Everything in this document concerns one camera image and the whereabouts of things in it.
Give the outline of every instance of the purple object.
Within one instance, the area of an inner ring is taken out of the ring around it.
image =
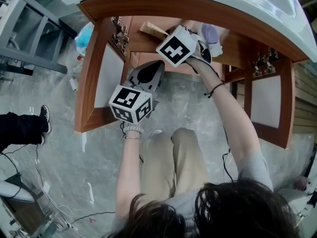
[[[213,25],[203,23],[202,34],[208,44],[215,44],[219,42],[217,30]]]

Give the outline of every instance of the black bracelet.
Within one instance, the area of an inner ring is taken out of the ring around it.
[[[217,86],[213,88],[213,90],[210,93],[204,93],[204,95],[209,95],[208,98],[210,99],[214,90],[216,90],[216,88],[219,87],[220,85],[224,85],[224,83],[218,84]]]

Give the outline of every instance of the gray floor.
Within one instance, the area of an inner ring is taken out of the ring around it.
[[[42,104],[51,111],[52,132],[43,146],[38,147],[39,169],[50,186],[49,196],[58,205],[69,221],[87,214],[113,211],[114,189],[118,172],[122,139],[118,123],[87,133],[85,152],[82,135],[74,133],[74,107],[76,92],[69,84],[71,77],[79,77],[80,64],[76,60],[74,43],[70,43],[64,58],[69,74],[64,75],[43,68],[36,68],[34,75],[14,75],[13,82],[0,82],[0,114],[9,111],[38,115]],[[219,114],[212,100],[203,93],[205,87],[200,78],[166,73],[158,90],[160,104],[145,126],[145,137],[155,129],[172,133],[178,127],[194,129],[210,173],[210,181],[228,181],[224,176],[222,159],[227,152],[227,143]],[[267,158],[274,186],[280,188],[291,183],[307,165],[312,152],[313,137],[310,134],[294,135],[289,150],[283,150],[261,140],[262,151]],[[6,151],[16,149],[10,146]],[[35,146],[28,145],[11,155],[22,172],[23,180],[39,189],[38,177],[33,162]],[[227,159],[229,172],[237,177],[232,157]],[[14,168],[6,160],[0,162],[0,179],[14,174]],[[89,186],[92,186],[95,202],[90,201]],[[54,207],[42,199],[44,209]],[[93,217],[76,222],[81,235],[88,238],[100,237],[109,231],[113,214]],[[61,237],[79,237],[74,231],[58,234]]]

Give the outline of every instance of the gray t-shirt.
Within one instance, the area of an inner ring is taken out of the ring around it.
[[[267,163],[261,151],[250,155],[250,157],[243,160],[238,166],[238,173],[238,179],[253,179],[273,190],[273,184],[269,177]],[[193,209],[198,191],[198,189],[190,190],[163,202],[164,204],[173,206],[176,212],[185,218],[188,234],[193,233],[195,228]],[[121,230],[124,227],[125,222],[126,219],[119,219],[115,217],[112,223],[111,232],[117,232]]]

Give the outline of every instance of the black pants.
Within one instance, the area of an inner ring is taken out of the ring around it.
[[[40,144],[46,122],[41,116],[18,116],[11,112],[0,115],[0,152],[10,144]]]

